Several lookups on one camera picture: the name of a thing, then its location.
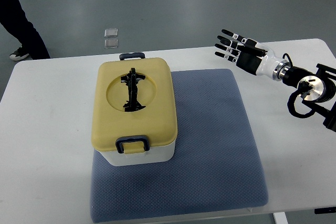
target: blue cushion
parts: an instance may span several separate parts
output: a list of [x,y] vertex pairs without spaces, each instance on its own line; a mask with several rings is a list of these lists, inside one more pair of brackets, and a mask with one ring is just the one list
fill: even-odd
[[178,136],[162,163],[115,167],[94,151],[97,222],[263,206],[264,171],[230,70],[172,72]]

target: gray floor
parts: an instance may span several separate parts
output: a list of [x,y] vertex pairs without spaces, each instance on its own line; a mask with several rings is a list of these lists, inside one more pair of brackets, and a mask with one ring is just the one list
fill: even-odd
[[[213,46],[222,28],[260,42],[320,38],[336,55],[336,0],[20,1],[52,58]],[[104,30],[111,27],[119,29],[119,47],[104,49]],[[19,46],[0,26],[0,98],[16,64],[8,56]],[[313,210],[287,216],[289,224],[336,222],[335,214]],[[184,223],[274,221],[261,215]]]

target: shoe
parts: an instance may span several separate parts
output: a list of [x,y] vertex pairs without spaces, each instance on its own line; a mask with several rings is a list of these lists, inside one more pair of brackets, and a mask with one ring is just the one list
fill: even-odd
[[29,53],[26,51],[24,47],[19,47],[15,52],[12,52],[9,58],[13,61],[19,61],[27,58]]

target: box handle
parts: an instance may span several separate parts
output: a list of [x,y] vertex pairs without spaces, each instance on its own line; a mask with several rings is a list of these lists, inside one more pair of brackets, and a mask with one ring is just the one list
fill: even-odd
[[119,55],[119,59],[120,60],[132,59],[132,58],[141,58],[141,59],[144,59],[145,58],[145,54],[143,52],[133,52],[133,53],[130,53],[130,54],[121,54],[121,55]]
[[124,153],[123,143],[134,143],[134,142],[143,142],[144,150],[149,151],[149,141],[147,136],[139,135],[139,136],[123,136],[116,140],[116,147],[118,153]]

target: person's leg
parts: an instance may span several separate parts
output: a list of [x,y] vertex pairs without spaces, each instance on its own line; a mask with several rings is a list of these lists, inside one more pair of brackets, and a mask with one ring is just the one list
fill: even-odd
[[22,10],[19,0],[0,0],[0,23],[17,38],[33,59],[49,59],[48,50]]

